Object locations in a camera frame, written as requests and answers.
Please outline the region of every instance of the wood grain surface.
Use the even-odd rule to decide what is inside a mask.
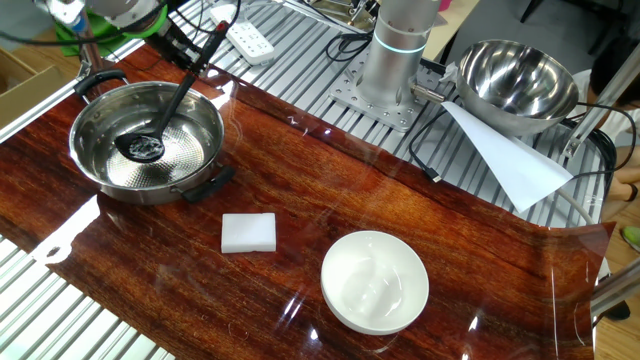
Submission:
[[[127,64],[130,81],[179,82]],[[71,96],[0,145],[0,233],[49,253],[57,274],[182,359],[592,359],[589,298],[613,225],[526,223],[221,70],[194,88],[225,121],[211,198],[144,207],[97,190],[73,163]],[[277,251],[220,253],[222,214],[276,214]],[[430,279],[425,310],[392,336],[342,325],[320,268],[340,237],[404,240]]]

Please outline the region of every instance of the cardboard box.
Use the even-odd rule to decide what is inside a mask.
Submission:
[[[0,48],[0,129],[65,84],[57,67],[37,72]]]

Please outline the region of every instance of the ceramic bowl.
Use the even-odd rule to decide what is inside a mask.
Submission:
[[[418,255],[402,240],[377,231],[352,233],[333,244],[322,263],[321,283],[333,314],[368,335],[406,328],[429,297]]]

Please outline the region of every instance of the pan handle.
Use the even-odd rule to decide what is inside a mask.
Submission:
[[[226,183],[228,183],[233,175],[236,174],[236,170],[231,166],[223,166],[222,170],[213,179],[200,184],[193,189],[182,192],[182,198],[188,203],[194,204],[202,201],[209,196],[220,190]]]
[[[79,83],[77,83],[73,87],[73,90],[76,92],[76,94],[78,94],[78,96],[82,97],[87,104],[89,104],[90,101],[87,98],[87,92],[94,86],[108,80],[122,80],[126,84],[129,84],[129,82],[127,81],[127,75],[124,73],[124,71],[120,69],[109,69],[99,71],[95,74],[87,76]]]

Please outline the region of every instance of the stainless steel bowl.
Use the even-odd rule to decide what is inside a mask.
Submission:
[[[562,65],[505,40],[481,41],[467,49],[457,88],[467,111],[513,136],[556,125],[578,102],[578,87]]]

